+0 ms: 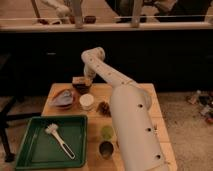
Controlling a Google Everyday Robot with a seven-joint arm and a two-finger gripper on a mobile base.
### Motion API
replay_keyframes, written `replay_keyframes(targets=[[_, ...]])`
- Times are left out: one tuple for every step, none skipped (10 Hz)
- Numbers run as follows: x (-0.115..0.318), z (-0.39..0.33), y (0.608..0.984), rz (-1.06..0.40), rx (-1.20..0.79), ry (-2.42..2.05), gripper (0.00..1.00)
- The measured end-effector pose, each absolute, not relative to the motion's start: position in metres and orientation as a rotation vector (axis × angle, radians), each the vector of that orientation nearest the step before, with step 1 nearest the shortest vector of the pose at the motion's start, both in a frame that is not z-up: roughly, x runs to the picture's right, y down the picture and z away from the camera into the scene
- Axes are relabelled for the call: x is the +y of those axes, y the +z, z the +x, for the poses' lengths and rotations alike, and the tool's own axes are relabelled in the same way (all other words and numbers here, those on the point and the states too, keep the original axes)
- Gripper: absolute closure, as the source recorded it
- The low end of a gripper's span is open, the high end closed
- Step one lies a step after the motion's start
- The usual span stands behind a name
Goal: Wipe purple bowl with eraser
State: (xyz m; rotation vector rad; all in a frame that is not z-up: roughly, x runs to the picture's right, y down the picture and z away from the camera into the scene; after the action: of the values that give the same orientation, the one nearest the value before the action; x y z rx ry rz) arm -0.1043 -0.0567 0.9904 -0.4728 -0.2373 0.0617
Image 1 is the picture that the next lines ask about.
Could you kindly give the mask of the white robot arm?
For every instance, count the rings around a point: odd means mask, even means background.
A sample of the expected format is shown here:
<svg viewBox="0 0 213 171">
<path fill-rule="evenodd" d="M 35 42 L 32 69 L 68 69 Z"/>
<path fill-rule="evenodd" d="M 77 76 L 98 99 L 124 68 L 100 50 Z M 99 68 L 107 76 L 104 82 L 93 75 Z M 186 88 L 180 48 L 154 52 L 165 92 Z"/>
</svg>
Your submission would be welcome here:
<svg viewBox="0 0 213 171">
<path fill-rule="evenodd" d="M 149 93 L 106 64 L 103 48 L 85 50 L 81 59 L 85 76 L 94 78 L 98 74 L 112 86 L 109 107 L 125 171 L 169 171 L 149 116 Z"/>
</svg>

